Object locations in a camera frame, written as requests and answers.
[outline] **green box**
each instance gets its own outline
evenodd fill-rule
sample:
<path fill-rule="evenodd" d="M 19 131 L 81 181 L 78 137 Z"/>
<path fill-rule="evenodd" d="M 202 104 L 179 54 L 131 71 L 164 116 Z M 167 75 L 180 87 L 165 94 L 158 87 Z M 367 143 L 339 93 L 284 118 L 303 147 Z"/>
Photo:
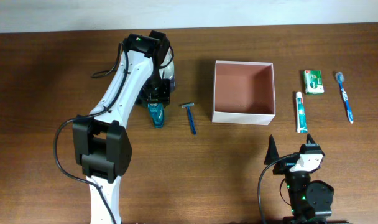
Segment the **green box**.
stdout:
<path fill-rule="evenodd" d="M 320 70 L 303 71 L 303 80 L 306 94 L 322 94 L 325 92 L 323 82 L 321 81 Z"/>

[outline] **toothbrush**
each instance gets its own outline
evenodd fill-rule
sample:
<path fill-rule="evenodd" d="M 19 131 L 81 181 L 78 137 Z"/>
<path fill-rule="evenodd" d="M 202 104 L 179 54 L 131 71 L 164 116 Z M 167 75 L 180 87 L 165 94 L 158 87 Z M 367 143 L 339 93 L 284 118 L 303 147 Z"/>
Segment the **toothbrush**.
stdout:
<path fill-rule="evenodd" d="M 340 87 L 341 93 L 343 95 L 343 99 L 344 99 L 345 107 L 346 107 L 346 114 L 348 115 L 348 120 L 351 124 L 353 124 L 352 110 L 351 110 L 351 107 L 349 106 L 348 95 L 346 94 L 346 92 L 344 90 L 344 86 L 343 86 L 343 82 L 345 80 L 344 74 L 342 72 L 338 72 L 336 74 L 336 79 L 337 79 L 337 82 L 339 83 L 339 87 Z"/>

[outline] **white wall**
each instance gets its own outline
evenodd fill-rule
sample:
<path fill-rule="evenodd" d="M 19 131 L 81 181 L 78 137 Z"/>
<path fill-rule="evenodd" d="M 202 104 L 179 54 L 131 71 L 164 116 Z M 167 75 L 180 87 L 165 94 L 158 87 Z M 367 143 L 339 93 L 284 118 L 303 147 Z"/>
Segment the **white wall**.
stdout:
<path fill-rule="evenodd" d="M 0 32 L 378 22 L 378 0 L 0 0 Z"/>

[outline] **toothbrush head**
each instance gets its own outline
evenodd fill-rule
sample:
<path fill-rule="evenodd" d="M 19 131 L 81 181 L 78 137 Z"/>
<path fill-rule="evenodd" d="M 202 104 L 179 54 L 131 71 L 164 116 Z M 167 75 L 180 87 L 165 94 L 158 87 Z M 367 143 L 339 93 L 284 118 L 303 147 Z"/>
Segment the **toothbrush head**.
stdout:
<path fill-rule="evenodd" d="M 337 79 L 337 82 L 338 83 L 343 83 L 345 78 L 344 78 L 344 74 L 342 72 L 338 72 L 336 74 L 336 79 Z"/>

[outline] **toothpaste tube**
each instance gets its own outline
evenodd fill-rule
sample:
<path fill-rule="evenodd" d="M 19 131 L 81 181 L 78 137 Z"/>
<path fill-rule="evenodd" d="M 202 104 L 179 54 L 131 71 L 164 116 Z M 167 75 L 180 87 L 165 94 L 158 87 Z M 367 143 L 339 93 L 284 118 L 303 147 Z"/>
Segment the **toothpaste tube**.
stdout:
<path fill-rule="evenodd" d="M 305 117 L 305 109 L 303 107 L 301 92 L 295 94 L 295 102 L 297 103 L 297 132 L 308 133 L 307 119 Z"/>

